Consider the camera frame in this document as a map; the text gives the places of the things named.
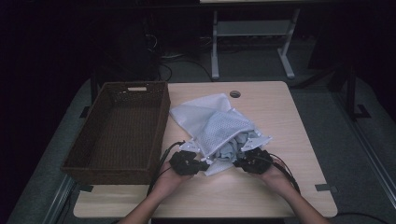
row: forearm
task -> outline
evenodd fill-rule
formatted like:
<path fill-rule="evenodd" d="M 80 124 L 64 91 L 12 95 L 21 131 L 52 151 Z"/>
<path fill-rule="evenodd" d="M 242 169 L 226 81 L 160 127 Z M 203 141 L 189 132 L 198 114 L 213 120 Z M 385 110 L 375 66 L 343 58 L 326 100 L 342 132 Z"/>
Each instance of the forearm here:
<path fill-rule="evenodd" d="M 305 198 L 297 191 L 292 190 L 281 195 L 290 205 L 294 214 L 303 224 L 328 224 L 330 221 L 323 217 Z"/>
<path fill-rule="evenodd" d="M 123 218 L 120 224 L 147 224 L 163 201 L 163 197 L 152 192 L 145 200 L 143 200 L 132 212 Z"/>

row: table leg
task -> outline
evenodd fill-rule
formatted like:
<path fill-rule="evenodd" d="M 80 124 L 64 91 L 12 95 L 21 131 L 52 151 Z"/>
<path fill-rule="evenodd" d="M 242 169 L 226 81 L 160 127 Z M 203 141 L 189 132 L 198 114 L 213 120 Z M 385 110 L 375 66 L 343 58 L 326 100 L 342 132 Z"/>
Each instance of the table leg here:
<path fill-rule="evenodd" d="M 296 26 L 296 22 L 297 22 L 299 14 L 300 14 L 300 9 L 299 8 L 295 9 L 294 13 L 293 13 L 293 18 L 290 21 L 288 31 L 286 33 L 285 44 L 283 45 L 282 48 L 277 50 L 277 53 L 279 54 L 280 61 L 282 62 L 283 68 L 285 69 L 286 76 L 290 79 L 294 79 L 295 75 L 293 73 L 293 70 L 291 69 L 288 57 L 286 56 L 286 53 L 288 52 L 291 37 L 293 36 L 294 28 Z"/>
<path fill-rule="evenodd" d="M 218 64 L 218 12 L 213 13 L 213 49 L 212 49 L 212 79 L 219 79 L 219 64 Z"/>

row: dark background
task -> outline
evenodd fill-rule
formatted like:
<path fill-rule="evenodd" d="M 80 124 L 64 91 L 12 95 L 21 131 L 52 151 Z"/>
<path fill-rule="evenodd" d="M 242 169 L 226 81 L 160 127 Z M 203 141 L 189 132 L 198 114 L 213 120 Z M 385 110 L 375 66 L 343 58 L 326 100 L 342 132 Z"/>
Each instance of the dark background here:
<path fill-rule="evenodd" d="M 313 67 L 326 68 L 338 60 L 353 59 L 350 62 L 358 76 L 373 87 L 378 101 L 396 120 L 395 11 L 391 1 L 372 1 L 365 8 L 307 7 L 302 10 L 295 36 L 318 38 Z M 165 45 L 183 41 L 171 36 L 177 30 L 172 24 L 181 23 L 179 17 L 183 15 L 160 23 L 163 28 L 159 35 L 168 38 Z M 156 59 L 145 51 L 145 27 L 136 22 L 140 17 L 110 18 L 92 18 L 65 0 L 0 3 L 0 223 L 6 222 L 65 110 L 93 71 L 106 65 L 113 76 L 105 79 L 121 79 L 114 74 L 126 79 L 155 78 L 151 69 L 155 70 Z M 198 27 L 199 21 L 211 22 L 196 18 L 183 21 L 190 28 Z M 100 48 L 87 31 L 97 32 L 95 41 Z M 123 51 L 127 43 L 134 52 Z M 109 59 L 104 50 L 113 50 L 110 53 L 116 60 Z M 131 67 L 125 72 L 115 62 L 131 62 Z"/>

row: black cable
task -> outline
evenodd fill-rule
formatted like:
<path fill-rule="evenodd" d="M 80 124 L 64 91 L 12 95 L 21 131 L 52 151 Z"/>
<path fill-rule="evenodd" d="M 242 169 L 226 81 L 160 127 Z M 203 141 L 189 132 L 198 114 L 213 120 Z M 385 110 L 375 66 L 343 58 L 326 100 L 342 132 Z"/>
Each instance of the black cable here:
<path fill-rule="evenodd" d="M 284 161 L 282 161 L 282 159 L 280 159 L 280 157 L 278 157 L 277 155 L 272 154 L 272 153 L 268 153 L 268 154 L 270 154 L 270 156 L 273 156 L 273 157 L 277 158 L 278 160 L 280 160 L 285 165 L 286 169 L 288 169 L 289 174 L 291 176 L 293 176 L 293 174 L 291 173 L 291 170 L 289 169 L 289 166 Z"/>
<path fill-rule="evenodd" d="M 362 216 L 362 217 L 369 217 L 369 218 L 372 218 L 372 219 L 374 219 L 374 220 L 377 220 L 377 221 L 379 221 L 379 222 L 381 222 L 381 223 L 388 224 L 387 221 L 385 221 L 385 220 L 383 220 L 383 219 L 381 219 L 381 218 L 379 218 L 379 217 L 374 217 L 374 216 L 371 216 L 371 215 L 368 215 L 368 214 L 356 213 L 356 212 L 339 213 L 339 214 L 337 214 L 337 216 L 335 216 L 335 217 L 342 217 L 342 216 Z"/>
<path fill-rule="evenodd" d="M 172 169 L 172 167 L 167 168 L 166 170 L 162 171 L 158 176 L 157 179 L 160 178 L 161 175 L 163 175 L 163 173 L 165 173 L 166 171 Z"/>
<path fill-rule="evenodd" d="M 186 55 L 182 54 L 182 53 L 181 54 L 175 54 L 175 55 L 169 55 L 169 56 L 163 55 L 163 56 L 161 56 L 161 59 L 163 60 L 164 63 L 169 63 L 169 62 L 175 61 L 177 59 L 183 58 L 185 56 Z"/>
<path fill-rule="evenodd" d="M 271 163 L 272 165 L 274 165 L 291 182 L 291 184 L 294 186 L 294 188 L 297 190 L 297 192 L 299 192 L 301 194 L 300 187 L 298 186 L 297 181 L 294 179 L 294 177 L 291 174 L 288 173 L 288 171 L 285 168 L 283 168 L 281 165 L 279 165 L 276 162 L 268 161 L 267 159 L 262 158 L 262 157 L 254 156 L 253 158 L 256 158 L 256 159 L 259 159 L 262 161 L 267 161 L 267 162 Z"/>
<path fill-rule="evenodd" d="M 151 182 L 149 183 L 148 186 L 148 193 L 147 195 L 149 195 L 152 191 L 152 188 L 155 185 L 155 182 L 157 182 L 158 177 L 161 175 L 160 171 L 161 171 L 161 167 L 163 167 L 163 164 L 165 163 L 166 157 L 168 157 L 169 152 L 171 151 L 171 149 L 177 145 L 181 146 L 183 145 L 185 142 L 175 142 L 174 144 L 172 144 L 172 146 L 170 146 L 168 149 L 165 150 L 165 152 L 163 153 L 163 156 L 160 159 L 160 163 L 158 164 L 158 167 L 154 173 L 153 178 L 151 179 Z"/>
<path fill-rule="evenodd" d="M 195 61 L 191 61 L 191 60 L 178 60 L 178 61 L 172 61 L 172 62 L 164 62 L 164 63 L 195 63 L 196 65 L 200 66 L 205 73 L 207 74 L 207 76 L 210 78 L 210 81 L 213 82 L 212 76 L 210 76 L 209 72 L 206 70 L 205 67 L 203 67 L 200 63 L 195 62 Z"/>
<path fill-rule="evenodd" d="M 172 68 L 170 68 L 168 65 L 165 65 L 165 64 L 163 64 L 163 63 L 160 63 L 160 66 L 163 66 L 163 67 L 165 67 L 165 68 L 167 68 L 167 69 L 169 70 L 170 75 L 169 75 L 169 77 L 165 80 L 165 81 L 169 81 L 169 80 L 171 79 L 172 75 L 173 75 Z"/>

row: gray carpet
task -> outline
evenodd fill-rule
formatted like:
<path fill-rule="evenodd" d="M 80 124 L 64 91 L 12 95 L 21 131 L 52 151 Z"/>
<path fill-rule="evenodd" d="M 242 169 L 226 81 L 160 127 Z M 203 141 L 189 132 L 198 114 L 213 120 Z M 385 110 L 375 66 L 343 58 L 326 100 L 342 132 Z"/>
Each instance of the gray carpet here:
<path fill-rule="evenodd" d="M 260 50 L 220 54 L 219 81 L 282 80 L 289 85 L 299 83 L 317 72 L 306 69 L 313 44 L 312 41 L 297 41 L 290 46 L 290 63 L 296 74 L 294 80 L 286 78 L 277 58 L 276 47 L 272 44 Z M 199 60 L 195 60 L 204 68 L 197 63 L 191 63 L 189 58 L 178 60 L 180 62 L 172 61 L 166 64 L 173 73 L 169 82 L 210 81 L 204 70 L 210 72 L 209 53 L 203 53 Z M 162 67 L 162 75 L 163 78 L 170 75 L 166 67 Z M 338 98 L 325 89 L 329 78 L 324 78 L 305 90 L 292 90 L 291 95 L 323 174 L 328 183 L 336 189 L 332 195 L 338 210 L 340 213 L 364 213 L 394 223 L 395 208 L 373 173 L 360 142 L 350 128 L 343 108 L 339 106 Z M 81 125 L 82 120 L 78 116 L 83 107 L 90 104 L 90 99 L 90 86 L 87 81 L 66 112 L 8 223 L 42 222 L 63 177 L 59 167 Z M 359 119 L 358 124 L 366 133 L 389 174 L 396 180 L 394 122 L 377 102 L 370 87 L 361 80 L 358 80 L 357 103 L 364 104 L 372 115 L 371 119 Z M 58 223 L 111 223 L 114 220 L 74 217 L 72 211 L 77 196 L 78 186 L 71 194 L 70 200 L 66 202 Z M 295 218 L 288 218 L 285 222 L 297 223 Z M 334 217 L 332 222 L 379 223 L 361 216 Z"/>

